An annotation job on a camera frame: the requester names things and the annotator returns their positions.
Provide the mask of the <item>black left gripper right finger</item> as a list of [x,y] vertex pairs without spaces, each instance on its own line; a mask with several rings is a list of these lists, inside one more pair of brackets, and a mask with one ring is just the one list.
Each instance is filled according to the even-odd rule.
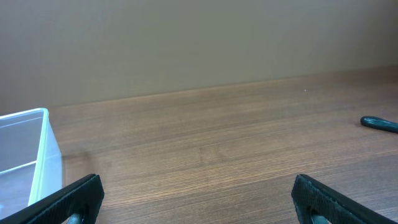
[[305,174],[296,176],[291,196],[300,224],[396,224]]

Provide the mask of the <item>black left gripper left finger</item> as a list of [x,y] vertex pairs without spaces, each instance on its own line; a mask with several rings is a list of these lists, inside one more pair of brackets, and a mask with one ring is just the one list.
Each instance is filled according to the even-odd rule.
[[100,176],[89,174],[27,208],[2,224],[95,223],[104,199]]

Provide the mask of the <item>clear plastic container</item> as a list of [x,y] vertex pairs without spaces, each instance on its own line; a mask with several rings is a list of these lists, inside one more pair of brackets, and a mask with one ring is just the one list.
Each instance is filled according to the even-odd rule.
[[1,219],[62,187],[62,154],[48,110],[1,116]]

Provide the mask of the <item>black red screwdriver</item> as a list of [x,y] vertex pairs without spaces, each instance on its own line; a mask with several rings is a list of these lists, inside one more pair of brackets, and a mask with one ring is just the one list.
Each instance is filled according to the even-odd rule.
[[397,123],[375,116],[363,116],[360,123],[368,128],[397,133]]

